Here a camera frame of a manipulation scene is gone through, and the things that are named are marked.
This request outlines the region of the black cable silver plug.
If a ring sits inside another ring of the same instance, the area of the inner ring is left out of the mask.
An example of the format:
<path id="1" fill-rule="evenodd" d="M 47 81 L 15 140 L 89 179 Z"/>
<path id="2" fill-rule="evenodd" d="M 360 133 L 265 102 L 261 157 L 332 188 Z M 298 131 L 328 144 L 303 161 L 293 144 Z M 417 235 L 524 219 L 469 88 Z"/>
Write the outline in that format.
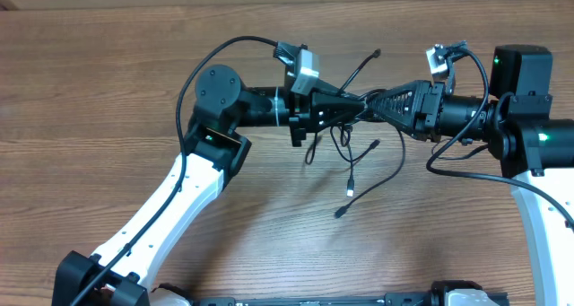
<path id="1" fill-rule="evenodd" d="M 336 151 L 339 153 L 339 155 L 344 161 L 349 163 L 350 174 L 346 185 L 346 196 L 353 197 L 355 188 L 354 166 L 360 160 L 362 160 L 368 153 L 377 148 L 380 144 L 380 141 L 378 139 L 372 141 L 364 152 L 362 152 L 358 156 L 354 156 L 351 148 L 352 127 L 346 127 L 346 126 L 330 127 L 329 135 L 331 136 L 331 139 L 335 145 Z"/>

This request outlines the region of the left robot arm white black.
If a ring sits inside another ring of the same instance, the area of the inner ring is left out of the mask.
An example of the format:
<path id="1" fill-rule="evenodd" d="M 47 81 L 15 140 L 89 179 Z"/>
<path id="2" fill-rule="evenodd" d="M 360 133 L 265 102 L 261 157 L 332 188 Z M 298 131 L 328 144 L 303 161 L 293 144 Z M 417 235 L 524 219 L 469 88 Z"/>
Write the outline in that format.
<path id="1" fill-rule="evenodd" d="M 248 88 L 229 66 L 195 77 L 196 103 L 180 152 L 164 181 L 134 216 L 90 256 L 70 252 L 57 268 L 55 305 L 150 305 L 164 261 L 195 218 L 240 171 L 251 143 L 237 127 L 289 127 L 293 145 L 308 133 L 347 124 L 364 100 L 313 74 L 278 87 Z"/>

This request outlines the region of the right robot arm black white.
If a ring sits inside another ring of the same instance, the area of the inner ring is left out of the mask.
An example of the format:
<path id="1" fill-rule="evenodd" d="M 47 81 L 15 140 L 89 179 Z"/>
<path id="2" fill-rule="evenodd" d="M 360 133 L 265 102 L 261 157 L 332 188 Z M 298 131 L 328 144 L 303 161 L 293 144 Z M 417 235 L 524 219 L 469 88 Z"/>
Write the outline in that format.
<path id="1" fill-rule="evenodd" d="M 511 44 L 494 49 L 492 70 L 477 67 L 480 98 L 456 96 L 455 63 L 478 58 L 461 41 L 428 49 L 433 79 L 374 92 L 370 117 L 420 141 L 448 142 L 427 161 L 428 171 L 510 186 L 526 235 L 538 305 L 573 303 L 573 122 L 550 117 L 552 53 Z M 482 141 L 500 162 L 500 175 L 434 167 L 455 142 Z"/>

